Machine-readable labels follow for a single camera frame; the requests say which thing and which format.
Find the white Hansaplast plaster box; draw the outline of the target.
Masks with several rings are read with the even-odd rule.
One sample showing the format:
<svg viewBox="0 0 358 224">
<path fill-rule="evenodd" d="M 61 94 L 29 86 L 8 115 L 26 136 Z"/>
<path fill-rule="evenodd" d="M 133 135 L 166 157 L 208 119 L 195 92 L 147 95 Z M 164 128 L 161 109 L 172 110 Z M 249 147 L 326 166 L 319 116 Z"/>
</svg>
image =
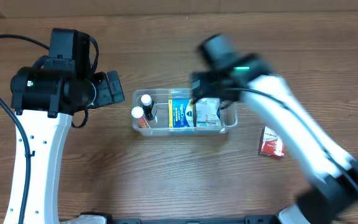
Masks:
<svg viewBox="0 0 358 224">
<path fill-rule="evenodd" d="M 218 127 L 221 126 L 220 99 L 202 98 L 196 102 L 196 126 Z"/>
</svg>

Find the dark bottle white cap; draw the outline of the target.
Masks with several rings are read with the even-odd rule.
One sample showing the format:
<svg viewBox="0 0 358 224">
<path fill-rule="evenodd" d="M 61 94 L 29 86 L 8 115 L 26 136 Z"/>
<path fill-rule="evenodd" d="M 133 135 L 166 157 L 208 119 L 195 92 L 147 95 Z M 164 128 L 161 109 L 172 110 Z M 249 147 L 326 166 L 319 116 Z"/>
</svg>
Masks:
<svg viewBox="0 0 358 224">
<path fill-rule="evenodd" d="M 152 97 L 148 94 L 144 94 L 140 98 L 142 103 L 142 109 L 144 110 L 145 117 L 148 121 L 157 120 L 157 107 Z"/>
</svg>

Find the orange tablet tube white cap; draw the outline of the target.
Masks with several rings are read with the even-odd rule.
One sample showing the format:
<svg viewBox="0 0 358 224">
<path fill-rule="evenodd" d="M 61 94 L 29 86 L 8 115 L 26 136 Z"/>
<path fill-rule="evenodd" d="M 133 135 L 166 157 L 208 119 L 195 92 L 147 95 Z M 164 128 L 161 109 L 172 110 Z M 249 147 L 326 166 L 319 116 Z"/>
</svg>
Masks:
<svg viewBox="0 0 358 224">
<path fill-rule="evenodd" d="M 140 128 L 150 128 L 148 121 L 145 117 L 144 110 L 140 106 L 133 107 L 131 115 L 136 121 L 138 127 Z"/>
</svg>

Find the blue VapoDrops cough drops bag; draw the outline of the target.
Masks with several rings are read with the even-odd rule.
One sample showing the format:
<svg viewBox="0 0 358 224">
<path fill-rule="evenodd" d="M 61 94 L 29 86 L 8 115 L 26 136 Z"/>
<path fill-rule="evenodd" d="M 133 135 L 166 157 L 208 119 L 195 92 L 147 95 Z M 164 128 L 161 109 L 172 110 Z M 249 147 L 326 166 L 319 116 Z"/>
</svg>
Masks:
<svg viewBox="0 0 358 224">
<path fill-rule="evenodd" d="M 193 128 L 193 100 L 169 99 L 168 117 L 170 128 Z"/>
</svg>

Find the red medicine sachet box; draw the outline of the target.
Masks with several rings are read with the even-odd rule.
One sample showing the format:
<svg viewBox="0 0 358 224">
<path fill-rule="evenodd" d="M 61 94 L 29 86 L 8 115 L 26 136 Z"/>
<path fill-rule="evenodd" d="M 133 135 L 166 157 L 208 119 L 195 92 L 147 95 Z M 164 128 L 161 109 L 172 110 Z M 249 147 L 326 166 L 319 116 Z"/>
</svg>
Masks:
<svg viewBox="0 0 358 224">
<path fill-rule="evenodd" d="M 285 155 L 285 145 L 274 130 L 265 126 L 262 129 L 259 154 L 267 157 L 281 159 Z"/>
</svg>

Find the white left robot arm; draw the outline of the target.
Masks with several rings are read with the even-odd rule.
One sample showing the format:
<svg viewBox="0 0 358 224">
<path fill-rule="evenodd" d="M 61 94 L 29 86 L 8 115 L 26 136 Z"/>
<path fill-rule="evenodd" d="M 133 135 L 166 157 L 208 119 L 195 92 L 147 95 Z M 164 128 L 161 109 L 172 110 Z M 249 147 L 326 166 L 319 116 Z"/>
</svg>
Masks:
<svg viewBox="0 0 358 224">
<path fill-rule="evenodd" d="M 59 223 L 58 188 L 65 140 L 76 112 L 125 100 L 117 71 L 90 60 L 44 55 L 11 80 L 16 156 L 5 223 Z"/>
</svg>

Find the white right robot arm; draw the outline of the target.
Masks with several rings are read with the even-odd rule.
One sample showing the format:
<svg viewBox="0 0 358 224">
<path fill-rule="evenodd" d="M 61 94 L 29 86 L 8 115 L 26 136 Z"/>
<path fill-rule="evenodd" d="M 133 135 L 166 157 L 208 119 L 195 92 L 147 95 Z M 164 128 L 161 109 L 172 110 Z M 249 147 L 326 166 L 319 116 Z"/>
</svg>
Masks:
<svg viewBox="0 0 358 224">
<path fill-rule="evenodd" d="M 279 211 L 276 223 L 331 223 L 358 201 L 358 159 L 321 129 L 263 60 L 194 72 L 190 87 L 195 100 L 212 97 L 247 105 L 298 161 L 311 188 Z"/>
</svg>

